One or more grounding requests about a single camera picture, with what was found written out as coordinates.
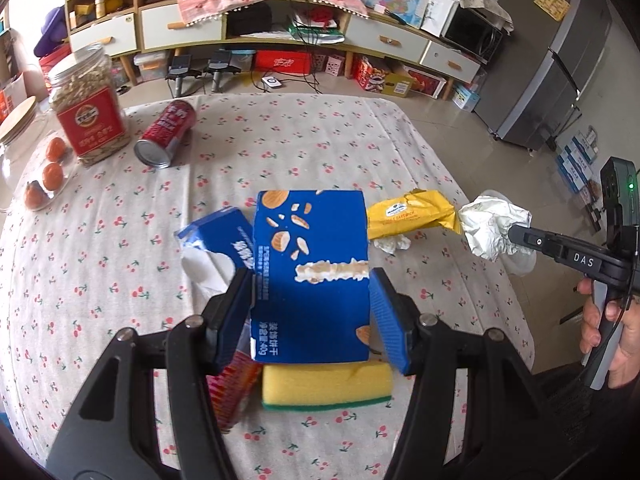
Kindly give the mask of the person's right hand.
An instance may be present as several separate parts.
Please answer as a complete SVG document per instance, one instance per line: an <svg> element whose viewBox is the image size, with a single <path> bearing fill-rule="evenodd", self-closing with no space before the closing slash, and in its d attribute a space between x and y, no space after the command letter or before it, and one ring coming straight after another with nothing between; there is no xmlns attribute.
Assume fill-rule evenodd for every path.
<svg viewBox="0 0 640 480"><path fill-rule="evenodd" d="M589 353L600 344L600 313L592 301L593 281L583 278L577 284L577 291L586 296L582 309L582 325L580 326L579 349L583 354ZM622 317L622 333L612 362L608 368L608 386L611 389L622 388L633 382L639 375L639 304L637 297L631 300L629 309Z"/></svg>

